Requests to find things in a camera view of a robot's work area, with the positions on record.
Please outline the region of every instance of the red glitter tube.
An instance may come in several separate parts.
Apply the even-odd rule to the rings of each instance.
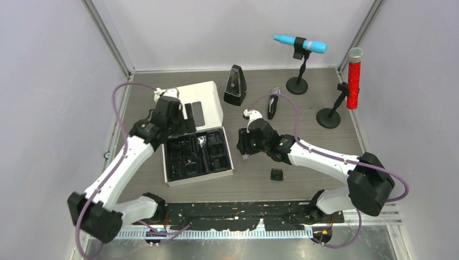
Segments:
[[[352,48],[347,54],[349,58],[349,72],[347,74],[347,87],[349,96],[346,107],[356,109],[358,105],[358,93],[360,91],[360,64],[363,51],[361,48]]]

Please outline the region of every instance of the microphone stand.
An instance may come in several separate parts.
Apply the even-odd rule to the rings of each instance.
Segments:
[[[311,51],[303,48],[304,41],[306,41],[305,38],[296,37],[295,43],[293,45],[293,58],[298,60],[304,59],[303,65],[300,67],[300,73],[298,74],[298,77],[292,77],[287,80],[287,90],[294,95],[301,95],[307,91],[307,82],[306,80],[302,79],[302,77],[304,71],[306,70],[306,61],[309,59]]]
[[[334,129],[339,126],[341,123],[341,116],[339,116],[336,109],[343,103],[344,99],[349,96],[349,88],[347,87],[347,83],[339,83],[338,90],[341,91],[338,99],[335,101],[332,109],[323,108],[317,112],[316,120],[324,128],[327,129]]]

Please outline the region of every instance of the blue microphone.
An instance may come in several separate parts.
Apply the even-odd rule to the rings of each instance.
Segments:
[[[294,46],[295,44],[295,38],[288,36],[274,35],[274,40],[291,46]],[[325,53],[327,50],[327,44],[323,42],[312,42],[306,40],[303,43],[303,49],[310,50],[313,53]]]

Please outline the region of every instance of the white box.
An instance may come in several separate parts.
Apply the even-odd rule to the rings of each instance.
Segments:
[[[170,187],[195,183],[197,181],[209,180],[223,176],[229,176],[233,174],[233,160],[231,158],[230,147],[228,145],[228,139],[226,136],[225,128],[222,126],[223,123],[223,110],[221,108],[220,99],[218,97],[217,86],[215,82],[208,81],[204,83],[198,83],[193,85],[187,85],[176,88],[179,91],[179,99],[183,104],[183,116],[187,118],[185,111],[185,104],[201,102],[202,115],[204,117],[204,125],[196,126],[196,132],[205,132],[212,129],[221,129],[224,133],[224,142],[226,144],[226,152],[229,156],[230,169],[220,172],[213,172],[196,177],[189,177],[186,179],[168,181],[167,177],[167,163],[166,163],[166,149],[165,144],[162,145],[162,158],[164,165],[164,179],[167,185]],[[194,111],[194,117],[196,121],[197,111]]]

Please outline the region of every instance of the small black clipper attachment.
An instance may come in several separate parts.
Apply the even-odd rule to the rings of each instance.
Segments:
[[[281,169],[271,169],[271,180],[284,180],[284,172]]]

